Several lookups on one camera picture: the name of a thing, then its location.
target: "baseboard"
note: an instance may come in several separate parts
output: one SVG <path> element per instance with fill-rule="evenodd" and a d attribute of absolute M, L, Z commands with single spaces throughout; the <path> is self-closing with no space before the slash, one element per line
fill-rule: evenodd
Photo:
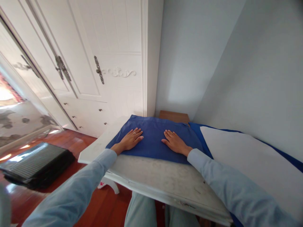
<path fill-rule="evenodd" d="M 53 129 L 58 129 L 58 130 L 63 130 L 64 128 L 62 128 L 59 125 L 50 125 Z"/>
<path fill-rule="evenodd" d="M 44 131 L 47 131 L 47 130 L 50 130 L 51 128 L 53 128 L 54 125 L 48 125 L 48 126 L 45 126 L 44 128 L 42 129 L 39 129 L 37 131 L 34 131 L 30 134 L 27 134 L 26 136 L 20 138 L 20 139 L 17 139 L 15 140 L 14 142 L 11 142 L 9 144 L 6 144 L 2 147 L 0 147 L 0 154 L 4 153 L 5 151 L 9 150 L 9 149 L 12 149 L 13 147 L 16 147 L 16 146 L 19 146 L 23 143 L 26 143 L 29 139 L 39 135 L 40 133 L 44 132 Z"/>

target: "suitcase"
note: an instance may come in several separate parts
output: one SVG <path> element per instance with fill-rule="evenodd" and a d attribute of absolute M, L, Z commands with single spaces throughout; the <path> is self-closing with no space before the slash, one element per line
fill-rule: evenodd
<path fill-rule="evenodd" d="M 45 189 L 75 160 L 64 148 L 40 143 L 0 164 L 4 178 L 29 189 Z"/>

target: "table leg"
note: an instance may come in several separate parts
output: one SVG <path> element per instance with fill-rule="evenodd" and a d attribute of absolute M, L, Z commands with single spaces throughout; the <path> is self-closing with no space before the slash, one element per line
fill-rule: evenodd
<path fill-rule="evenodd" d="M 117 184 L 114 181 L 112 181 L 106 177 L 103 177 L 98 188 L 99 189 L 103 188 L 105 185 L 109 185 L 114 190 L 115 194 L 119 194 L 120 191 L 117 187 Z"/>

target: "light blue sleeve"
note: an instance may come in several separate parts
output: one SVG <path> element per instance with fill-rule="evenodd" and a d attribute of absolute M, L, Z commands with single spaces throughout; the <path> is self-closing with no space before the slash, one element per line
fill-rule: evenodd
<path fill-rule="evenodd" d="M 116 158 L 113 150 L 105 149 L 92 163 L 46 197 L 23 226 L 73 226 L 85 212 L 93 191 Z"/>
<path fill-rule="evenodd" d="M 193 149 L 187 160 L 244 226 L 301 226 L 272 196 L 238 170 L 198 149 Z"/>

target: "white table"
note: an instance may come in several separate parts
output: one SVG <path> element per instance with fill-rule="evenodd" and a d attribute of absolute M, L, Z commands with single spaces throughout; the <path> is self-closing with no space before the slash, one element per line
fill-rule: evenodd
<path fill-rule="evenodd" d="M 121 117 L 80 153 L 79 163 L 89 164 L 119 132 L 129 117 Z M 103 182 L 118 193 L 124 187 L 165 204 L 188 211 L 216 223 L 230 226 L 231 216 L 224 204 L 190 165 L 130 155 L 119 155 Z"/>

